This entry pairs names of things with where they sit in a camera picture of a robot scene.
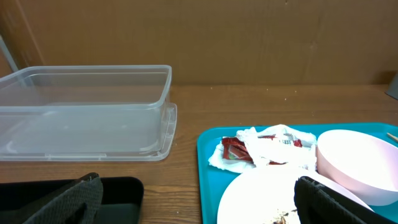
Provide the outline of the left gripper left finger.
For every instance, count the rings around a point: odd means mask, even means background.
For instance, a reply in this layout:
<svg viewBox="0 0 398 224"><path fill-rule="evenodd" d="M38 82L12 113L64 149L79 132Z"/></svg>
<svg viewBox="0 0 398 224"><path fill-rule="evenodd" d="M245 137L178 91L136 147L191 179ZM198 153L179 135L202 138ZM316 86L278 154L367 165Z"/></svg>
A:
<svg viewBox="0 0 398 224"><path fill-rule="evenodd" d="M99 175L89 173L21 208L1 212L1 223L93 223L103 198Z"/></svg>

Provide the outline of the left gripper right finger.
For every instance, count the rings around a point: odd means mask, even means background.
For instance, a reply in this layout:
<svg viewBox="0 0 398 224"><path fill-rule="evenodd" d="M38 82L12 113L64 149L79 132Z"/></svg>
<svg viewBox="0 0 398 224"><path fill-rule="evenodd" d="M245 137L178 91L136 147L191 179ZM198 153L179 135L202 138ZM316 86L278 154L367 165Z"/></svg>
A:
<svg viewBox="0 0 398 224"><path fill-rule="evenodd" d="M396 224L307 176L295 182L294 192L301 224Z"/></svg>

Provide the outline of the small pink plate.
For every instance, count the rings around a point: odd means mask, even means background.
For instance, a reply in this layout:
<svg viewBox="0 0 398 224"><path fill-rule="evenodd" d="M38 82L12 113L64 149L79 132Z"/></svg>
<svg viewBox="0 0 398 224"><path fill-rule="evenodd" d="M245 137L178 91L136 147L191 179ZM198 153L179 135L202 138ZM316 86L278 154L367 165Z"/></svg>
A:
<svg viewBox="0 0 398 224"><path fill-rule="evenodd" d="M334 129L319 135L318 172L373 206L397 202L397 147L369 134Z"/></svg>

